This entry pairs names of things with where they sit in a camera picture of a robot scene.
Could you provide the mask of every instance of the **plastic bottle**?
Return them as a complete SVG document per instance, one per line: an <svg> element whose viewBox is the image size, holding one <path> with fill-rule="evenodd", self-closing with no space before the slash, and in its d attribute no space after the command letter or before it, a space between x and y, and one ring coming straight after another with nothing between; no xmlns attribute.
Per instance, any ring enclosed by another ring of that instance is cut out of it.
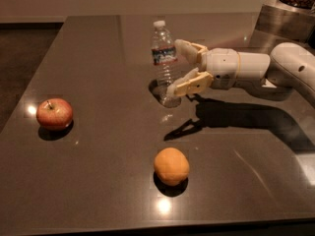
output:
<svg viewBox="0 0 315 236"><path fill-rule="evenodd" d="M164 107L176 107L181 103L181 98L166 94L167 87L180 77L180 71L176 67L176 48L169 30L165 27L165 21L154 22L154 28L152 55L157 70L159 102Z"/></svg>

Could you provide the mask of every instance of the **gray table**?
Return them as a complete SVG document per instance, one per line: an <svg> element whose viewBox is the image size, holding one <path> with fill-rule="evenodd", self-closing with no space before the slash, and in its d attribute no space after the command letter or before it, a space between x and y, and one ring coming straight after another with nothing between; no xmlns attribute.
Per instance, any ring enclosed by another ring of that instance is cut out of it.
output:
<svg viewBox="0 0 315 236"><path fill-rule="evenodd" d="M151 19L67 19L0 136L0 234L315 217L315 110L296 92L271 102L241 89L163 108L149 91ZM183 28L188 16L166 19L179 37L199 37ZM52 96L74 109L65 136L43 132L29 113ZM190 119L203 128L164 140ZM181 149L191 167L175 197L154 180L166 147Z"/></svg>

